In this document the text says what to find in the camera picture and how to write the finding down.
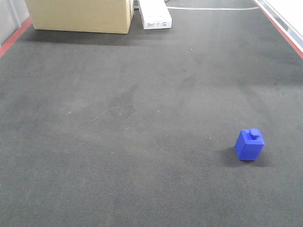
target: floor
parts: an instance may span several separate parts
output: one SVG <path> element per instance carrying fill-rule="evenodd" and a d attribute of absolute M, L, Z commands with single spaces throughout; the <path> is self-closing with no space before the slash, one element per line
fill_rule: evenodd
<path fill-rule="evenodd" d="M 302 226 L 302 59 L 260 9 L 170 13 L 128 35 L 30 27 L 0 59 L 0 226 Z"/>

